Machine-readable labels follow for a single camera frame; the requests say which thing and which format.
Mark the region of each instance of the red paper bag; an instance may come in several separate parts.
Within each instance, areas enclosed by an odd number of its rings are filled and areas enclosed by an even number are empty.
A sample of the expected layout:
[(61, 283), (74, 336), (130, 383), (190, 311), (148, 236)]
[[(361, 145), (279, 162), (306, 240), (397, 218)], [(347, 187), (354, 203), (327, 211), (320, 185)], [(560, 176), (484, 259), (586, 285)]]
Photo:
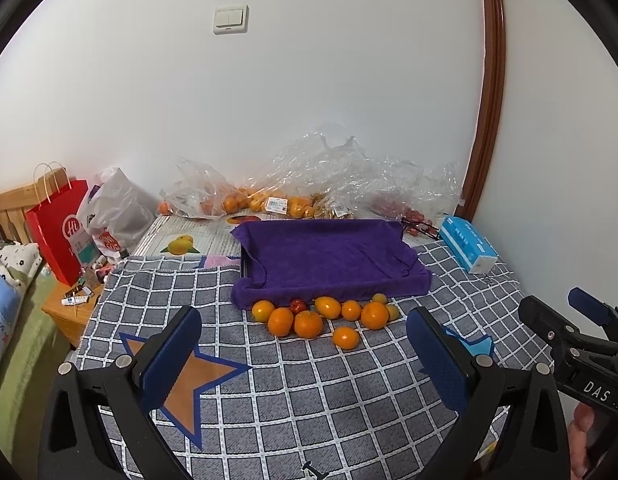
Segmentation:
[(26, 213), (26, 223), (40, 253), (65, 285), (74, 285), (80, 277), (80, 262), (71, 240), (84, 233), (75, 214), (87, 189), (86, 180), (72, 180)]

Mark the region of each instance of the human hand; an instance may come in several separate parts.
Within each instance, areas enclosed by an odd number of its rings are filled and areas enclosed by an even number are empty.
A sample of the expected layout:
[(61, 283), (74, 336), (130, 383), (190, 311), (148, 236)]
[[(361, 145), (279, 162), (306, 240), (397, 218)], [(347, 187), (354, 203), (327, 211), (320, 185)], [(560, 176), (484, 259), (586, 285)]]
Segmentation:
[(582, 480), (589, 470), (590, 463), (586, 456), (586, 433), (593, 426), (595, 411), (580, 402), (573, 410), (573, 420), (567, 428), (569, 435), (569, 453), (571, 460), (571, 480)]

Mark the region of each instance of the wooden headboard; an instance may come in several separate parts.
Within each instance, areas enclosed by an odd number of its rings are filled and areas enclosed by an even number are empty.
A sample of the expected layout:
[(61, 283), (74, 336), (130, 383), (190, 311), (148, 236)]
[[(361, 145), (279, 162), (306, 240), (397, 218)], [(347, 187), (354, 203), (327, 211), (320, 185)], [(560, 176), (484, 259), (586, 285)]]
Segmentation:
[(0, 193), (0, 239), (23, 244), (32, 242), (25, 213), (36, 206), (39, 200), (45, 200), (47, 191), (51, 195), (67, 183), (66, 172), (63, 168), (57, 168), (38, 178), (35, 183)]

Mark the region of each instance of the wooden nightstand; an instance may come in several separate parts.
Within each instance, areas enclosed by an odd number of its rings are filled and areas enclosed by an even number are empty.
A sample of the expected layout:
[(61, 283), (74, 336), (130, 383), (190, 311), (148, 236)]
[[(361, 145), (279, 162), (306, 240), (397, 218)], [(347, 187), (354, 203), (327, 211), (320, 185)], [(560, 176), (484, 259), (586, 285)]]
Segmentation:
[(102, 292), (102, 288), (103, 286), (100, 285), (93, 291), (94, 295), (89, 299), (89, 303), (64, 306), (61, 301), (65, 293), (71, 290), (71, 287), (58, 283), (42, 306), (42, 311), (51, 316), (60, 332), (74, 348), (77, 348), (80, 343), (80, 338), (87, 327), (89, 317), (96, 306), (96, 299)]

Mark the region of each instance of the gray plaid cloth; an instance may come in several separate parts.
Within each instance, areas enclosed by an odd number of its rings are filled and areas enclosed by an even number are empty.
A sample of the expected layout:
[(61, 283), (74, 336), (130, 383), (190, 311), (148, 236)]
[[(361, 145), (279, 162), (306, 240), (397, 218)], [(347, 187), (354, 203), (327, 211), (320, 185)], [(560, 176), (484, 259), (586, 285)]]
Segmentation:
[[(435, 276), (427, 296), (394, 301), (403, 316), (423, 305), (470, 340), (492, 336), (496, 358), (508, 367), (550, 364), (543, 341), (518, 320), (522, 294), (506, 264), (497, 263), (487, 276), (468, 275), (444, 242), (416, 250)], [(457, 415), (422, 373), (404, 318), (375, 331), (338, 319), (326, 322), (314, 340), (278, 340), (231, 304), (238, 267), (197, 265), (192, 256), (129, 258), (106, 282), (75, 357), (80, 369), (104, 367), (124, 353), (120, 332), (148, 337), (180, 306), (198, 309), (201, 351), (252, 369), (200, 396), (202, 449), (160, 410), (151, 413), (193, 478), (306, 478), (301, 468), (308, 460), (333, 480), (407, 479), (423, 468)], [(353, 351), (331, 341), (342, 325), (361, 332)], [(124, 471), (141, 478), (113, 416), (101, 411)], [(504, 420), (499, 409), (483, 448)]]

